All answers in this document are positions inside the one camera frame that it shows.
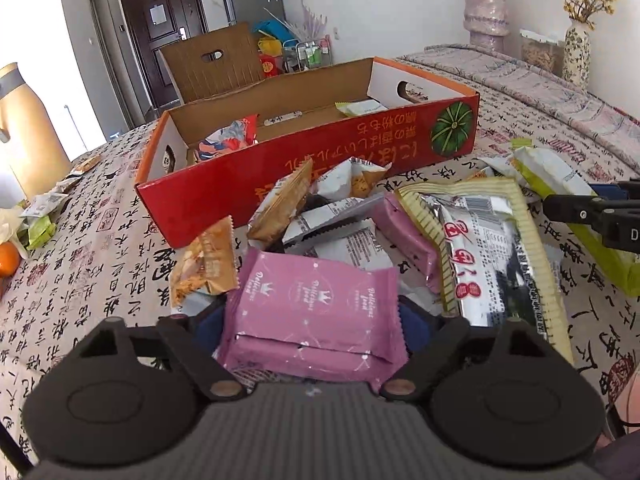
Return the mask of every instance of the box handle hole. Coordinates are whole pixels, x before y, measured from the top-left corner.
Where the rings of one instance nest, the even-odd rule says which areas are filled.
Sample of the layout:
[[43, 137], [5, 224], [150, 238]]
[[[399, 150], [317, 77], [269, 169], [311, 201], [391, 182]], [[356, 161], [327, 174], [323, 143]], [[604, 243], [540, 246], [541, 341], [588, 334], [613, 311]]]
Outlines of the box handle hole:
[[222, 52], [220, 49], [217, 49], [217, 50], [214, 50], [213, 52], [207, 52], [206, 54], [202, 54], [200, 58], [205, 63], [210, 63], [211, 61], [219, 60], [223, 55], [224, 55], [224, 52]]
[[165, 174], [171, 173], [175, 169], [175, 155], [174, 150], [170, 146], [164, 149], [164, 156], [162, 157], [162, 167]]
[[407, 81], [398, 83], [398, 95], [413, 104], [425, 103], [429, 100], [429, 96], [424, 89]]

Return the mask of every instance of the red cardboard box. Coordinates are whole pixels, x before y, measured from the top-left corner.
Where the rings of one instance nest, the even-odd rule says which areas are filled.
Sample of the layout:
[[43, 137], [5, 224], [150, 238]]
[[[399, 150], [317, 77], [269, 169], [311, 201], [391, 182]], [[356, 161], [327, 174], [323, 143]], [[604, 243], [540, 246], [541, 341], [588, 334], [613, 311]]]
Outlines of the red cardboard box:
[[[411, 96], [418, 94], [428, 101], [415, 102]], [[336, 102], [367, 98], [389, 110], [345, 118], [335, 108]], [[180, 248], [226, 215], [236, 226], [246, 224], [273, 184], [308, 157], [317, 177], [350, 156], [391, 162], [391, 176], [466, 155], [474, 145], [479, 101], [467, 86], [380, 58], [267, 78], [165, 112], [146, 147], [136, 189], [169, 245]], [[296, 111], [302, 115], [264, 124]], [[258, 114], [258, 144], [190, 165], [191, 148], [251, 114]]]

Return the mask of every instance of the orange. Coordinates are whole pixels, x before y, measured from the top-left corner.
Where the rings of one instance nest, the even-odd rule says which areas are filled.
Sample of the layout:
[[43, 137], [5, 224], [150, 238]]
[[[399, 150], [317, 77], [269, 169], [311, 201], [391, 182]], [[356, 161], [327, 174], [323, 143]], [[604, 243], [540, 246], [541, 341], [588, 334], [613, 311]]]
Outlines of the orange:
[[0, 244], [0, 278], [13, 276], [20, 265], [20, 253], [11, 242]]

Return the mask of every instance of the pink vase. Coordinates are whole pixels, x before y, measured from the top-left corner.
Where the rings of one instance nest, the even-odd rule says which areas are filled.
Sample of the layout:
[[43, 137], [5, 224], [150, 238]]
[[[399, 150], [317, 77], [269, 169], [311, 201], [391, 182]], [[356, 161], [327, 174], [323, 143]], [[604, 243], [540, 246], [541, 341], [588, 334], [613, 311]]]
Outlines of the pink vase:
[[509, 33], [507, 0], [465, 0], [465, 28], [469, 43], [504, 53]]

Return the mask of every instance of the pink snack package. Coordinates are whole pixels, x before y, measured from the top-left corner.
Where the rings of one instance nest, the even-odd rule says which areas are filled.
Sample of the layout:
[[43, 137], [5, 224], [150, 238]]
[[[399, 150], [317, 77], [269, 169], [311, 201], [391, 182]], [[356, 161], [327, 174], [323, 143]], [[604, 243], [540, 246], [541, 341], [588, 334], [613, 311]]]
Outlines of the pink snack package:
[[431, 292], [439, 294], [441, 279], [438, 251], [418, 231], [396, 195], [385, 193], [385, 199], [373, 207], [370, 215], [382, 234], [425, 275]]
[[249, 248], [228, 295], [218, 361], [374, 391], [407, 361], [398, 272]]

